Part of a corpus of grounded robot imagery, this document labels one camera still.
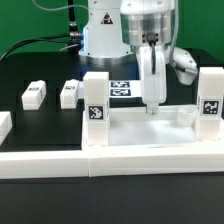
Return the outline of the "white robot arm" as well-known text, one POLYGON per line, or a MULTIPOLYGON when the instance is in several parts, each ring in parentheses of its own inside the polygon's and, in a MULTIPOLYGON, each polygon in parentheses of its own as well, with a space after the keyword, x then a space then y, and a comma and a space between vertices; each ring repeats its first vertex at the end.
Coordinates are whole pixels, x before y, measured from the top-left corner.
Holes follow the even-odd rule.
POLYGON ((116 63, 137 57, 142 101, 157 115, 166 101, 166 67, 180 83, 190 85, 198 74, 191 54, 178 48, 178 0, 88 0, 81 58, 93 63, 116 63))

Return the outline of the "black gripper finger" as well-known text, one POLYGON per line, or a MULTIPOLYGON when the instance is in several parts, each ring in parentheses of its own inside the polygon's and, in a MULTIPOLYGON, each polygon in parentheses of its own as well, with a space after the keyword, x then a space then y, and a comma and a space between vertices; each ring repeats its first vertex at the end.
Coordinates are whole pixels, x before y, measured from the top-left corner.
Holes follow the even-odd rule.
POLYGON ((147 105, 146 106, 146 113, 151 116, 151 117, 155 117, 158 115, 158 108, 155 107, 155 106, 150 106, 150 105, 147 105))

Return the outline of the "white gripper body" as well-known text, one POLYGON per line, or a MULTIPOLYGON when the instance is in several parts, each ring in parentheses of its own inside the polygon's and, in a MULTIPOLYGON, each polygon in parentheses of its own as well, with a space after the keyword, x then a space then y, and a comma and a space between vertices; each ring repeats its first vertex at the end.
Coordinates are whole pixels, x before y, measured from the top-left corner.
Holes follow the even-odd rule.
POLYGON ((162 47, 155 48, 155 59, 150 46, 140 47, 138 66, 142 101, 148 108, 157 108, 166 101, 166 62, 162 47))

